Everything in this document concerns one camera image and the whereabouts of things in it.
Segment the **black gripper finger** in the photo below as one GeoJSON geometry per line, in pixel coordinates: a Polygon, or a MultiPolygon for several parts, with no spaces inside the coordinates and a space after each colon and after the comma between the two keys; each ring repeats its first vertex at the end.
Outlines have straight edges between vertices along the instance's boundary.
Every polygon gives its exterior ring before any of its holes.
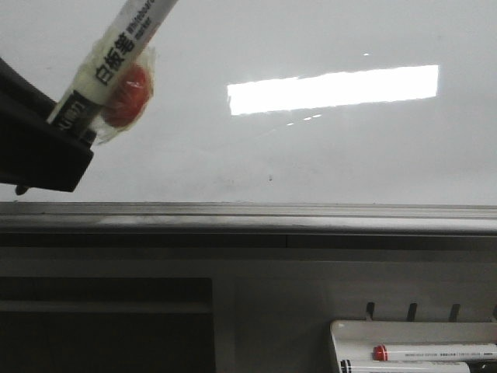
{"type": "Polygon", "coordinates": [[[72,192],[93,158],[94,132],[77,139],[47,123],[56,103],[1,61],[1,182],[72,192]]]}

